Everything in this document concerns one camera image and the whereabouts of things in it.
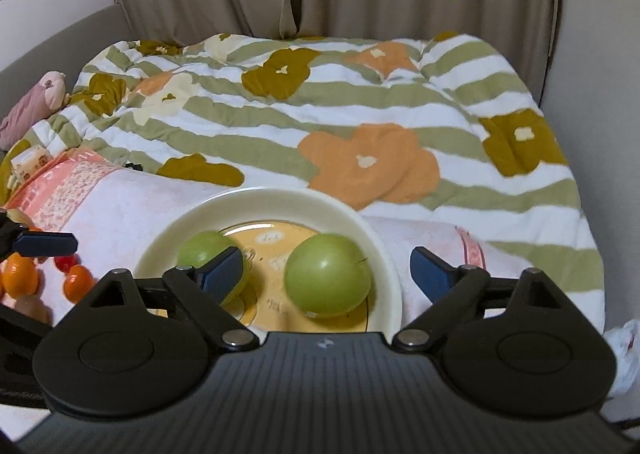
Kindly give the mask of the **orange mandarin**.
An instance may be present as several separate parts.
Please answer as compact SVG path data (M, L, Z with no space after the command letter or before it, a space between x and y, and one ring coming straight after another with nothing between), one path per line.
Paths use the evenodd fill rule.
M12 254L4 262L1 274L4 291L13 299L32 296L38 291L39 274L32 258Z
M77 304L93 288L94 281L91 272L84 266L75 265L68 270L63 282L65 298L72 304Z

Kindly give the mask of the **red cherry tomato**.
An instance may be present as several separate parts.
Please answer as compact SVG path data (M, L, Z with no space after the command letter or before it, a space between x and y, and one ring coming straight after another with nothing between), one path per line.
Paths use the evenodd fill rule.
M54 259L56 269L63 273L70 272L70 269L72 269L74 266L77 266L78 263L78 256L76 254L68 256L56 256Z

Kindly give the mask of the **yellow pear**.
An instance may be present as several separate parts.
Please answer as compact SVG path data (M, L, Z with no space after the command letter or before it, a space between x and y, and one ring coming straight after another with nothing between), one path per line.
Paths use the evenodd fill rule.
M36 295L27 295L15 300L13 309L25 317L50 325L51 315L48 307Z

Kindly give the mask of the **green apple left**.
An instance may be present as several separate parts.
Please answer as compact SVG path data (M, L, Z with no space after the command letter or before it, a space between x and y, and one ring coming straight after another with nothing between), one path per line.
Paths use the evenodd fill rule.
M221 306L240 295L250 274L241 245L217 231L200 232L183 243L177 266L205 270L196 284Z

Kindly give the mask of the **green apple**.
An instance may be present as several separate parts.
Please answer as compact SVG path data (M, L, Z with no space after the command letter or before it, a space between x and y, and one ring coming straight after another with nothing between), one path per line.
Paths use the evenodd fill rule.
M328 319L363 303L373 285L366 254L348 237L321 233L300 243L285 263L286 295L304 315Z
M221 306L240 295L250 274L241 245L217 231L200 232L183 243L177 266L205 270L196 284Z

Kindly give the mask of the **small cream carton box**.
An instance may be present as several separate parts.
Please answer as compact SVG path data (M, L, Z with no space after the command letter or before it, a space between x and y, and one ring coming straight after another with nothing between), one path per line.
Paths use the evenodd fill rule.
M12 174L18 182L24 183L34 177L53 159L50 152L41 145L22 151L11 159Z

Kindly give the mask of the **cream plate yellow centre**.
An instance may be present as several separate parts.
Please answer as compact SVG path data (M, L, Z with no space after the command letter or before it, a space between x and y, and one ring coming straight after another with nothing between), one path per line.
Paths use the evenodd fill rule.
M214 195L157 234L134 275L160 277L177 263L180 246L203 231L219 231L242 245L250 261L250 277L244 291L226 309L257 335L367 331L392 339L400 330L402 295L392 257L370 223L332 197L308 189L265 187ZM368 259L372 289L367 300L348 315L308 319L285 294L283 273L288 255L317 233L349 237Z

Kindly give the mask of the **pink white towel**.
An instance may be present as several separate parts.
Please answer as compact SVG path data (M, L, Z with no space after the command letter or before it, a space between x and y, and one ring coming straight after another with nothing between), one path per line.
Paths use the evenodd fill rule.
M15 194L10 207L40 229L72 233L78 240L80 261L99 276L115 268L134 272L152 240L171 222L191 207L231 190L235 189L116 167L82 152L40 170ZM500 278L515 278L526 267L524 259L475 240L450 223L360 216L392 257L402 295L401 326L430 305L410 274L410 256L416 247L429 249L450 265L474 263Z

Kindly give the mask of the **green apple right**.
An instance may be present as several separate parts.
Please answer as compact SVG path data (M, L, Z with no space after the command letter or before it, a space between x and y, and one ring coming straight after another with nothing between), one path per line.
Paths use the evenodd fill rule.
M300 243L285 263L286 295L304 315L328 319L363 303L373 285L366 254L348 237L321 233Z

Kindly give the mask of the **pink plush toy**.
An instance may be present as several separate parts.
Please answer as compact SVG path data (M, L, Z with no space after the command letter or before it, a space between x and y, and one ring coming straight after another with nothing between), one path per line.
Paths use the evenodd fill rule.
M1 122L1 150L9 151L25 137L37 122L63 109L70 95L66 92L65 74L50 71L14 104Z

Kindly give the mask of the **floral striped comforter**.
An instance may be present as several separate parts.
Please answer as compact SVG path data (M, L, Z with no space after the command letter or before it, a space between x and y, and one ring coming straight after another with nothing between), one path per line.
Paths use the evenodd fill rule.
M577 183L511 64L485 40L216 34L191 46L121 40L81 70L66 106L1 159L1 204L29 185L34 145L222 188L311 188L364 217L450 223L547 272L597 329L604 273Z

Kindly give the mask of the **white plastic bag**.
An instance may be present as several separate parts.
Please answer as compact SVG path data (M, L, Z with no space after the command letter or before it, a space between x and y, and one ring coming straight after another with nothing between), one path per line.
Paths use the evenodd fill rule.
M604 333L603 338L612 349L616 360L616 373L609 398L623 396L639 376L639 321L630 320L626 324Z

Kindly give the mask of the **grey bed headboard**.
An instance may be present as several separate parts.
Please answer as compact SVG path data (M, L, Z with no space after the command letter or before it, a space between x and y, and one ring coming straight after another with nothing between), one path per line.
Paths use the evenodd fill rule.
M1 117L49 71L65 74L67 89L82 67L119 40L133 40L122 6L115 4L49 37L1 70Z

